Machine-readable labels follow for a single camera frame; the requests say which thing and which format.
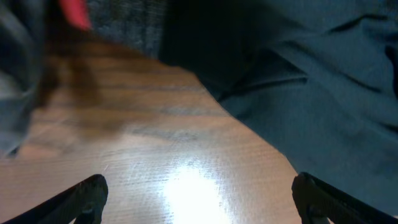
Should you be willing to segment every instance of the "garment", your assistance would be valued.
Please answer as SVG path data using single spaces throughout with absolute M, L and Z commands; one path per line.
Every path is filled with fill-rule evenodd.
M 42 74 L 45 1 L 0 2 L 0 158 L 22 144 Z
M 195 72 L 297 172 L 398 215 L 397 1 L 87 6 L 95 32 Z

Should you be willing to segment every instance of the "brown wooden tabletop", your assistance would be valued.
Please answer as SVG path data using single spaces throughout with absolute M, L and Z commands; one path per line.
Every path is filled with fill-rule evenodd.
M 60 30 L 29 138 L 0 161 L 0 222 L 103 174 L 103 223 L 300 223 L 286 158 L 193 74 Z

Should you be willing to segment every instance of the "gray garment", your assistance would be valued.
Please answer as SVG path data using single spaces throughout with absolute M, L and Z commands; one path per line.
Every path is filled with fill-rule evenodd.
M 42 74 L 45 1 L 0 2 L 0 157 L 24 140 Z

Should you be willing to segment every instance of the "red object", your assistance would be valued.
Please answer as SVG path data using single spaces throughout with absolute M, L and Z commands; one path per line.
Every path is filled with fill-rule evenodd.
M 91 29 L 85 0 L 59 0 L 68 22 L 83 30 Z

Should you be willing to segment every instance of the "wooden surface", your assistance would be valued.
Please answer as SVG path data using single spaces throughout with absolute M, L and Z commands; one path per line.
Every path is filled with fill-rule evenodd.
M 0 222 L 103 174 L 103 223 L 300 223 L 285 157 L 193 74 L 68 27 L 50 38 L 29 138 L 0 161 Z

